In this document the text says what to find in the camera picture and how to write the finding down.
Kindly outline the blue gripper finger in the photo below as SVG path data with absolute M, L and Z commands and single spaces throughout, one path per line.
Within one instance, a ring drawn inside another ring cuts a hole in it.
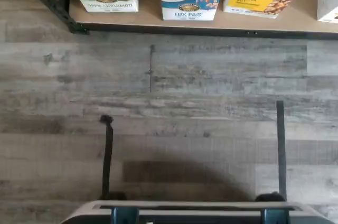
M 139 209 L 137 207 L 115 207 L 111 215 L 111 224 L 138 224 Z
M 261 223 L 263 224 L 285 224 L 286 211 L 283 209 L 265 209 L 261 212 Z

